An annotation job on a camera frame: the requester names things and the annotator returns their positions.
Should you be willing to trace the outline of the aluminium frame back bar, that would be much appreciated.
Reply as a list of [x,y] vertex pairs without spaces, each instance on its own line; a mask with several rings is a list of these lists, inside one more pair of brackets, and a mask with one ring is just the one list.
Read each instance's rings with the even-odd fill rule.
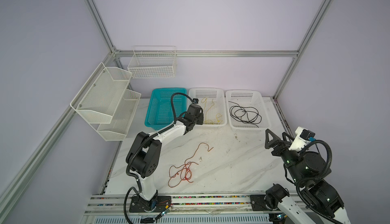
[[115,54],[118,57],[131,57],[134,54],[174,54],[177,57],[297,57],[299,51],[291,50],[177,50],[177,51],[133,51],[119,50]]

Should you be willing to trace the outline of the white plastic basket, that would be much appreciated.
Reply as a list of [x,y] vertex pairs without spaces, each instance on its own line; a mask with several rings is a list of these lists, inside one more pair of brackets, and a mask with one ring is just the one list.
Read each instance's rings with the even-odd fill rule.
[[227,117],[233,131],[260,131],[271,127],[271,121],[260,92],[228,90],[225,93]]
[[218,128],[228,122],[226,114],[224,91],[220,88],[191,88],[188,91],[191,98],[199,100],[203,108],[204,123],[196,125],[195,128]]

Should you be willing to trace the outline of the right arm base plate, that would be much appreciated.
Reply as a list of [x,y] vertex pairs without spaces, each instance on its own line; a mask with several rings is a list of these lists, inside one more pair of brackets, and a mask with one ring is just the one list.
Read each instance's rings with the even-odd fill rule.
[[278,204],[286,197],[285,194],[250,195],[250,203],[253,211],[276,211]]

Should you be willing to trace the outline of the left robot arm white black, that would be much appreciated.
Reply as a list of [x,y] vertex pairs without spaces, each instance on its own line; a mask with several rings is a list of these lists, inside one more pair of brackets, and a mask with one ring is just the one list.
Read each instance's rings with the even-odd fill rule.
[[[185,96],[191,102],[188,109],[180,115],[176,114],[174,107],[175,96]],[[129,224],[132,221],[128,216],[127,201],[131,191],[134,192],[139,200],[138,204],[144,207],[145,211],[151,212],[157,207],[158,190],[154,183],[153,173],[157,169],[163,143],[169,143],[184,136],[193,130],[195,125],[202,125],[204,122],[204,110],[199,105],[199,99],[176,92],[171,95],[170,105],[173,122],[155,133],[138,133],[128,152],[126,174],[134,177],[138,186],[130,187],[124,199],[123,213]]]

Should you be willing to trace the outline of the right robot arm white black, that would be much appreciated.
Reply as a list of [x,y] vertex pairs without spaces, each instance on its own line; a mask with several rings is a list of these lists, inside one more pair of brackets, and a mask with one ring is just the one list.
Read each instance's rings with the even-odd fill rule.
[[306,208],[325,224],[350,222],[344,202],[336,189],[325,178],[332,172],[333,153],[328,143],[315,138],[315,133],[298,127],[296,136],[283,133],[278,137],[270,129],[265,131],[265,148],[283,161],[285,178],[292,183]]

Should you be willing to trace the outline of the right white plastic basket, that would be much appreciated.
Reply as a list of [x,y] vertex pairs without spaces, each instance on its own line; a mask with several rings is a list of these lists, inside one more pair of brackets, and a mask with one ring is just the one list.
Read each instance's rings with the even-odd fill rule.
[[271,121],[260,92],[228,90],[225,93],[227,117],[233,131],[260,131],[271,127]]

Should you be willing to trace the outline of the lower white mesh shelf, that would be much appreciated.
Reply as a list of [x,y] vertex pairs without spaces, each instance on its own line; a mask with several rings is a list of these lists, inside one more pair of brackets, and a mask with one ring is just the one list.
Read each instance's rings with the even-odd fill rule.
[[100,124],[97,132],[105,141],[123,141],[136,114],[141,94],[126,89],[110,124]]

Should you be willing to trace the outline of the upper white mesh shelf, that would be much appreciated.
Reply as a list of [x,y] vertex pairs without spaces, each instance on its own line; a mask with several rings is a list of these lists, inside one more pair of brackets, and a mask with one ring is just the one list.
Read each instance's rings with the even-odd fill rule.
[[132,73],[100,63],[70,102],[70,107],[89,124],[109,124],[127,89]]

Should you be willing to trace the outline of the middle white plastic basket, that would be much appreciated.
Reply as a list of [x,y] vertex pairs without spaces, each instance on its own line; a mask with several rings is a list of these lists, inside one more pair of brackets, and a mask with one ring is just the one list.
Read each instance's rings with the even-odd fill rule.
[[224,91],[220,88],[191,88],[188,91],[191,98],[199,100],[203,108],[204,123],[196,125],[195,128],[218,128],[228,122],[226,114]]

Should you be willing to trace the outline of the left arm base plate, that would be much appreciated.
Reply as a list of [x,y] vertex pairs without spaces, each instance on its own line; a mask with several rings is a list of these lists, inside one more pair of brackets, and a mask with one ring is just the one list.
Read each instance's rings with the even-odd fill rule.
[[141,198],[139,195],[133,195],[129,204],[128,211],[130,213],[143,213],[143,212],[163,212],[167,206],[171,206],[171,196],[159,196],[155,195],[151,200],[147,201]]

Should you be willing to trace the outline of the teal plastic basket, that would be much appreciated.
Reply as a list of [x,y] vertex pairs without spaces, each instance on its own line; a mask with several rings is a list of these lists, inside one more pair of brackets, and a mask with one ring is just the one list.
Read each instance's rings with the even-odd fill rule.
[[176,92],[187,94],[185,88],[179,87],[157,88],[152,91],[145,118],[147,127],[159,131],[173,122],[171,96]]

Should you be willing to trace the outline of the white mesh shelf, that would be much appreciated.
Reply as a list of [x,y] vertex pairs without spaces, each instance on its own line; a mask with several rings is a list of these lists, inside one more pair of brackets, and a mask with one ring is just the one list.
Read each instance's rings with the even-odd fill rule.
[[127,89],[132,73],[100,63],[70,102],[70,107],[89,124],[109,124]]
[[126,89],[110,124],[100,124],[97,132],[105,141],[123,141],[136,114],[141,94]]

